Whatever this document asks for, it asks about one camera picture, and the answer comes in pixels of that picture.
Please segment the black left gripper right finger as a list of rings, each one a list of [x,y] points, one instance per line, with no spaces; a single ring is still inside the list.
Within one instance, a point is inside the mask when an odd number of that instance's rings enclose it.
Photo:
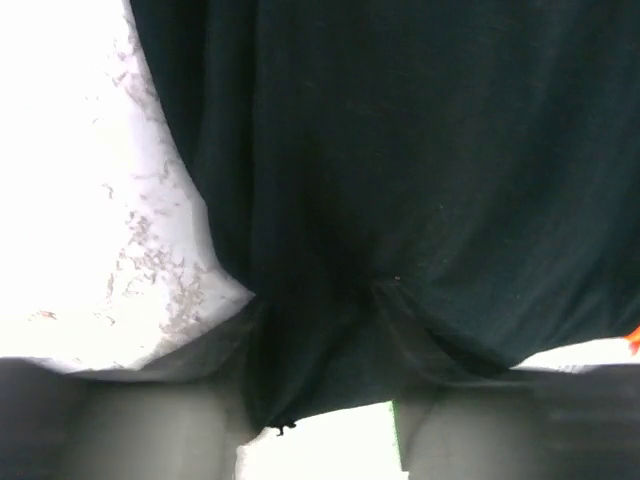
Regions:
[[[393,407],[410,478],[638,478],[638,366],[507,370],[439,347],[398,285],[373,297],[409,369]]]

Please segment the black t-shirt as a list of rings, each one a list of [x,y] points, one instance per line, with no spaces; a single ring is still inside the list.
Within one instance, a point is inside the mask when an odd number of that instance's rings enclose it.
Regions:
[[[252,426],[507,378],[639,324],[635,1],[135,1]]]

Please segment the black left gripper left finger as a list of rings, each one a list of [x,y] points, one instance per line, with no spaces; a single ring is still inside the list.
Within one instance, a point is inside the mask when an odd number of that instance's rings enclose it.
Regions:
[[[260,302],[138,371],[1,359],[5,479],[230,479],[260,433],[241,395]]]

